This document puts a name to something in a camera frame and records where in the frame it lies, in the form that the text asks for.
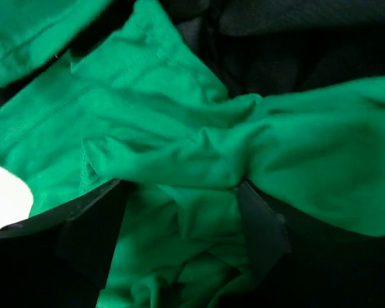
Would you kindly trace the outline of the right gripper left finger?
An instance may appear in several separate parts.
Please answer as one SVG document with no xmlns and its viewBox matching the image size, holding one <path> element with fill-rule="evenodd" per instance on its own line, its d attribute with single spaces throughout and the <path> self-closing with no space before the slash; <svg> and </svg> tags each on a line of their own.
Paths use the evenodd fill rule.
<svg viewBox="0 0 385 308">
<path fill-rule="evenodd" d="M 128 184 L 111 180 L 0 229 L 0 307 L 95 307 L 127 198 Z"/>
</svg>

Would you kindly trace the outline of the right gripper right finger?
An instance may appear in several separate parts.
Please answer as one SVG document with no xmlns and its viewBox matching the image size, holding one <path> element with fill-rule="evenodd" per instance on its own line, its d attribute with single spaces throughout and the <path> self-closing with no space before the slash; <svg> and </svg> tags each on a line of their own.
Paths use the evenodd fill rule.
<svg viewBox="0 0 385 308">
<path fill-rule="evenodd" d="M 385 307 L 385 236 L 349 232 L 251 183 L 238 206 L 253 285 L 249 307 Z"/>
</svg>

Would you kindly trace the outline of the green t shirt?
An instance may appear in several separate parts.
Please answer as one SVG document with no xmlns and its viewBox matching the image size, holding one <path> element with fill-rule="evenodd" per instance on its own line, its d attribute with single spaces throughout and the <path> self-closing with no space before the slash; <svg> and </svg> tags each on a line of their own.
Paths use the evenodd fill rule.
<svg viewBox="0 0 385 308">
<path fill-rule="evenodd" d="M 0 108 L 0 166 L 38 214 L 135 184 L 98 307 L 215 307 L 250 286 L 238 186 L 385 236 L 385 77 L 230 98 L 156 1 Z"/>
</svg>

